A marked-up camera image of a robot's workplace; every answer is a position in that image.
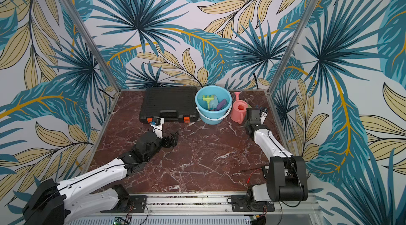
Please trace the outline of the pink toy watering can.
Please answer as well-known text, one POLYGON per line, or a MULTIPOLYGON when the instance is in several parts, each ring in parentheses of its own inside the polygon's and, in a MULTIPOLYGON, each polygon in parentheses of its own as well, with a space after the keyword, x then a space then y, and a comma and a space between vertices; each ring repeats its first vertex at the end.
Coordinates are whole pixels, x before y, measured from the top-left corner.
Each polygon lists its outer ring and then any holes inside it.
POLYGON ((248 108, 248 103, 240 99, 241 92, 235 92, 235 101, 232 105, 232 110, 230 112, 230 118, 232 121, 242 124, 248 108))

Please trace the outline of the purple toy shovel pink handle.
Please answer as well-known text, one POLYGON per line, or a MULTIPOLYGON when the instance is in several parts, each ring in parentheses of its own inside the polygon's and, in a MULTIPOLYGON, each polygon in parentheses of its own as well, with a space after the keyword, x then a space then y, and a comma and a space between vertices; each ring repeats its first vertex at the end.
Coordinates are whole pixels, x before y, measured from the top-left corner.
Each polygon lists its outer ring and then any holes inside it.
POLYGON ((218 103, 218 105, 215 108, 215 111, 220 111, 223 108, 225 108, 228 104, 228 101, 226 99, 223 99, 221 102, 218 103))

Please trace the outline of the light blue plastic bucket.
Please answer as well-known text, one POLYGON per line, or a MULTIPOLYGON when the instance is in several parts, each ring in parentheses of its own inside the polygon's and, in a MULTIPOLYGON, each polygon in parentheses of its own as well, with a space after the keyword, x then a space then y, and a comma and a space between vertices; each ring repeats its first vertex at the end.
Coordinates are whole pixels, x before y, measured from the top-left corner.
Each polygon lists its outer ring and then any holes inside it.
POLYGON ((195 103, 200 119, 208 125, 217 125, 231 112, 232 96, 228 90, 210 85, 198 90, 195 103))

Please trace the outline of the green toy rake wooden handle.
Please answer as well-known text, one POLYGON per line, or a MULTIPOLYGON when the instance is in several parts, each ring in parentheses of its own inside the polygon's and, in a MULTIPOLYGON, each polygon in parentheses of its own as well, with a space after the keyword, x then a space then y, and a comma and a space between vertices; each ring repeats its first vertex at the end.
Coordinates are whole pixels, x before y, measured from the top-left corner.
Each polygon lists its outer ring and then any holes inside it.
POLYGON ((214 95, 202 95, 202 100, 207 103, 207 109, 211 110, 211 104, 213 104, 215 100, 214 95))

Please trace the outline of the light blue toy trowel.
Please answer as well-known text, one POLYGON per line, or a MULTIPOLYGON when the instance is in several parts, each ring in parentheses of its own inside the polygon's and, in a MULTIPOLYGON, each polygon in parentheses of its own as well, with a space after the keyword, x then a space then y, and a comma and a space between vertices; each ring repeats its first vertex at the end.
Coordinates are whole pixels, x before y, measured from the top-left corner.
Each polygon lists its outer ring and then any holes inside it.
POLYGON ((216 106, 218 105, 218 98, 215 95, 212 95, 212 100, 209 103, 209 108, 212 111, 215 111, 216 106))

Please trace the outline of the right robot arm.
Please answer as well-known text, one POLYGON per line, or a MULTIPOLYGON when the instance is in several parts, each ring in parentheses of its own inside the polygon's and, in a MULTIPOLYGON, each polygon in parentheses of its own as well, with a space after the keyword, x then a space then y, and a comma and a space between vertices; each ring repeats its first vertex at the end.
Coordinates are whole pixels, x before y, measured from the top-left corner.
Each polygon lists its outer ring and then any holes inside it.
POLYGON ((306 163, 301 156, 291 154, 276 140, 271 130, 263 124, 264 119, 265 113, 261 109, 247 109, 247 133, 269 160, 265 171, 266 183, 248 188, 247 204, 301 203, 308 198, 306 163))

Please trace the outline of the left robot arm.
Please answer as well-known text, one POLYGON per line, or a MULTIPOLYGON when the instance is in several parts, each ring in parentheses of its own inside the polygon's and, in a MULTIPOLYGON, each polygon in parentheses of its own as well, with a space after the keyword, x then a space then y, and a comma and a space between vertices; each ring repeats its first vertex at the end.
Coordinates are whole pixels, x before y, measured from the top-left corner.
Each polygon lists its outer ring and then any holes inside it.
POLYGON ((147 132, 130 151, 95 170, 59 182, 53 179, 41 182, 23 208, 25 224, 64 225, 96 212, 125 212, 133 205, 122 185, 100 193, 96 190, 142 172, 162 148, 176 147, 178 137, 178 133, 158 137, 147 132))

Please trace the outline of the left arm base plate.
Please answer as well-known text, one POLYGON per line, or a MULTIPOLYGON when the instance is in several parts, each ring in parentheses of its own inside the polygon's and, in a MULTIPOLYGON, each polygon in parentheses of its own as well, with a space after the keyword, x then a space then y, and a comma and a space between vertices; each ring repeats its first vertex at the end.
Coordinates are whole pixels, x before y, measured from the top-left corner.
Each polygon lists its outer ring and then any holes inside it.
POLYGON ((130 195, 124 200, 120 199, 113 209, 104 210, 101 213, 143 213, 147 198, 146 195, 130 195))

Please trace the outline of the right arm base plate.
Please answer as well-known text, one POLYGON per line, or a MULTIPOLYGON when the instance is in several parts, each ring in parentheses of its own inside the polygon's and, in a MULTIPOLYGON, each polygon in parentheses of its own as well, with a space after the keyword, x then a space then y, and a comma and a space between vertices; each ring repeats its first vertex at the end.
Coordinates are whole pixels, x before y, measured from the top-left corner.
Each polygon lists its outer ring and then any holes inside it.
POLYGON ((274 212, 274 204, 270 201, 256 201, 247 195, 231 195, 227 202, 233 212, 274 212))

